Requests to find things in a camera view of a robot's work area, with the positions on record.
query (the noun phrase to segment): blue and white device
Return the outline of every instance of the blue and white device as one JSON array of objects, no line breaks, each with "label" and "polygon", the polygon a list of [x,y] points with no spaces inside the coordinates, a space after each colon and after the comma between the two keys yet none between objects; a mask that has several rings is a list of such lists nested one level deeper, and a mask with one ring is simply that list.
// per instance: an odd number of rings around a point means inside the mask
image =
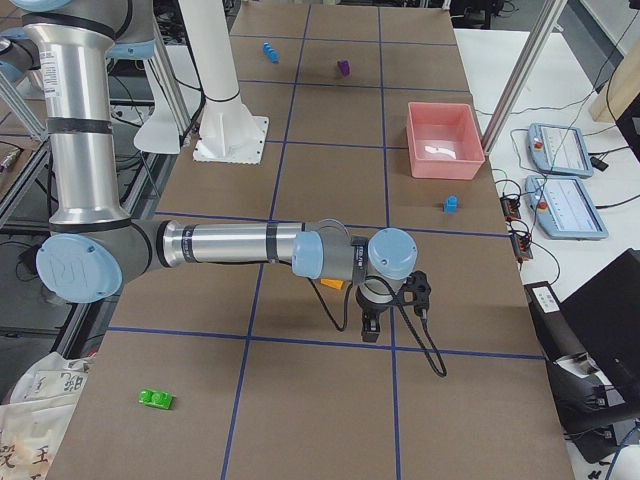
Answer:
[{"label": "blue and white device", "polygon": [[538,170],[556,175],[593,175],[582,132],[576,127],[532,123],[529,127],[529,155]]},{"label": "blue and white device", "polygon": [[527,203],[550,238],[600,240],[609,236],[580,178],[530,175],[525,188]]}]

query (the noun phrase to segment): white table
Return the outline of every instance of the white table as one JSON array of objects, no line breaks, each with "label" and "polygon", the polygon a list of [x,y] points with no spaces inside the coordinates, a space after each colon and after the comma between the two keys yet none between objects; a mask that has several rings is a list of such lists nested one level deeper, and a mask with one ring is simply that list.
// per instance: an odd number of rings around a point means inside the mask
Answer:
[{"label": "white table", "polygon": [[[457,30],[456,38],[460,47],[464,68],[467,73],[476,109],[491,113],[502,94],[511,70],[527,39],[526,32]],[[592,85],[580,64],[571,52],[561,34],[551,35],[533,72],[518,99],[515,112],[527,107],[564,107],[585,99],[592,91]],[[592,93],[582,109],[574,105],[563,110],[528,111],[511,115],[500,139],[491,153],[493,168],[506,172],[508,178],[516,181],[524,189],[524,179],[531,174],[520,168],[513,149],[509,132],[517,128],[528,128],[533,122],[575,126],[588,134],[602,130],[611,124],[596,123],[591,120],[588,109],[596,94]],[[482,129],[486,128],[490,116],[478,113]],[[525,132],[514,132],[523,165],[534,168],[525,148]],[[589,151],[606,151],[626,145],[617,128],[597,135],[587,136]],[[610,154],[606,160],[610,167],[605,172],[595,171],[592,178],[584,181],[594,204],[611,204],[627,199],[640,192],[640,163],[630,150]],[[496,180],[504,178],[500,171],[494,172]],[[504,183],[498,185],[502,191]],[[515,187],[507,186],[507,192],[515,192]],[[533,239],[549,249],[558,259],[561,275],[553,289],[560,300],[564,300],[593,275],[608,265],[627,248],[640,248],[640,200],[629,204],[600,210],[600,215],[609,230],[609,238],[600,241],[571,241],[549,239],[535,227]],[[528,208],[521,208],[523,220],[531,226],[533,215]],[[533,246],[534,259],[525,262],[521,271],[523,284],[547,280],[552,281],[557,272],[553,259],[544,251]],[[568,445],[576,479],[584,479],[592,470],[606,467],[587,464],[575,446]],[[615,467],[614,478],[632,480],[640,472],[640,447],[623,450]]]}]

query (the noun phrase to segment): label on robot arm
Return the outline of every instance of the label on robot arm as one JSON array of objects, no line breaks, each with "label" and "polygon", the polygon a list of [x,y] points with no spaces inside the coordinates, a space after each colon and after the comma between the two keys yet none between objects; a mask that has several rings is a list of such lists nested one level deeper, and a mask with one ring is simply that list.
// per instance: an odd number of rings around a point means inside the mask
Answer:
[{"label": "label on robot arm", "polygon": [[533,294],[538,299],[538,303],[542,307],[542,311],[544,313],[560,311],[560,307],[558,306],[556,299],[553,298],[551,290],[549,290],[547,287],[534,288]]},{"label": "label on robot arm", "polygon": [[44,84],[44,97],[52,98],[60,96],[60,78],[58,76],[58,62],[55,53],[40,53],[40,71]]}]

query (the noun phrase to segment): green toy brick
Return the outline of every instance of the green toy brick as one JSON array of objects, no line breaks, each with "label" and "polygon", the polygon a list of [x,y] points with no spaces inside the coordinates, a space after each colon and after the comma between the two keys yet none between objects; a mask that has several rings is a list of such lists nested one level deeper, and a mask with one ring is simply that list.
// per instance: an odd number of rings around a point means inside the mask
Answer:
[{"label": "green toy brick", "polygon": [[172,401],[173,396],[169,393],[151,389],[142,390],[138,397],[138,402],[141,404],[147,407],[162,408],[163,410],[169,410]]}]

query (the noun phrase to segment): pink bin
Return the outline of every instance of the pink bin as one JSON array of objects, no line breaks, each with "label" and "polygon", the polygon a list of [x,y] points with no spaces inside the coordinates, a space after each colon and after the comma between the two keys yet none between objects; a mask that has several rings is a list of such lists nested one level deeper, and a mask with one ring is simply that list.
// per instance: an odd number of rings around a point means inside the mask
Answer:
[{"label": "pink bin", "polygon": [[459,103],[409,103],[407,140],[415,178],[471,180],[484,152],[471,107]]}]

